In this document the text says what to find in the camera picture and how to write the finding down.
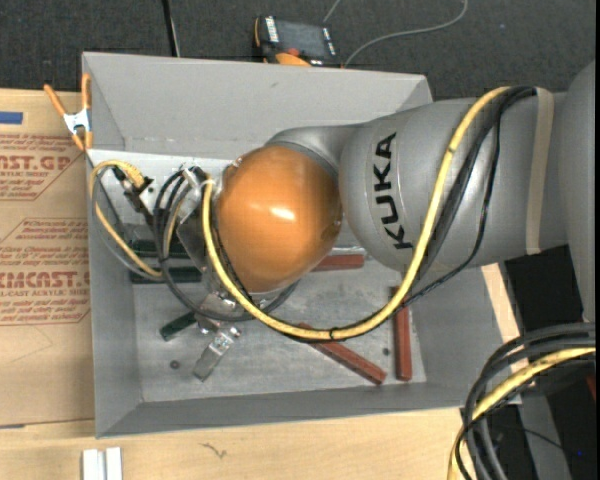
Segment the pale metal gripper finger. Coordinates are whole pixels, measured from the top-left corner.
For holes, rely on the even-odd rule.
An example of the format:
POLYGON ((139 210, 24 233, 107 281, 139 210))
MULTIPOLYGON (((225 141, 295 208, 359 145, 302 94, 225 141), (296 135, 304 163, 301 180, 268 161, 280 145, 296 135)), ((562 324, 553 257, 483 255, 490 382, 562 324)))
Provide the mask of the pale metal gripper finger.
POLYGON ((235 338, 230 331, 218 331, 198 358, 193 368, 194 377, 201 382, 206 381, 234 343, 235 338))
POLYGON ((197 326, 199 330, 205 335, 210 333, 224 333, 225 335, 228 335, 230 337, 241 336, 241 330, 238 329, 231 322, 208 319, 206 317, 198 317, 197 326))

